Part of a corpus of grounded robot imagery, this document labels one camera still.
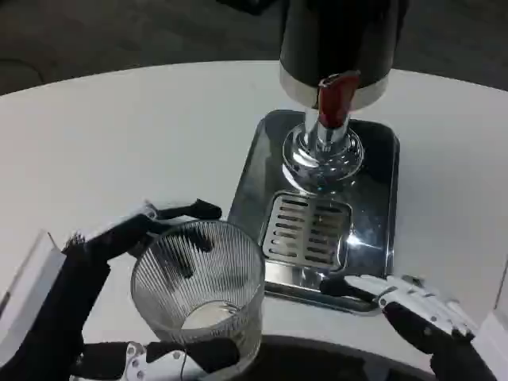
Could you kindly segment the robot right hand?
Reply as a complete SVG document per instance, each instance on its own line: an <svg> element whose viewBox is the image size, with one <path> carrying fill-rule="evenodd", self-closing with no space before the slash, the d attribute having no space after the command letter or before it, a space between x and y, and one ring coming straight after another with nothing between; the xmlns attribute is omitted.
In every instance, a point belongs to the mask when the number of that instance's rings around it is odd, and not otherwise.
<svg viewBox="0 0 508 381"><path fill-rule="evenodd" d="M499 308L477 325L455 299L407 276L338 275L320 291L375 303L402 339L430 356L437 380L507 379L507 317Z"/></svg>

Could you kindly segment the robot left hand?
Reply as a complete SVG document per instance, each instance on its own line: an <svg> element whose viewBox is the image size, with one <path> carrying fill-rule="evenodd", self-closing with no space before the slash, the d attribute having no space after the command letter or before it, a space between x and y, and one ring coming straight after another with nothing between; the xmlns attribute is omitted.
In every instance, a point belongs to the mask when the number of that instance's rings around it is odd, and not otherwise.
<svg viewBox="0 0 508 381"><path fill-rule="evenodd" d="M180 206L146 202L137 212L63 248L41 233L1 301L4 380L195 380L237 365L229 338L142 345L88 344L83 327L110 275L110 261L139 256L183 217L216 221L218 206L197 199Z"/></svg>

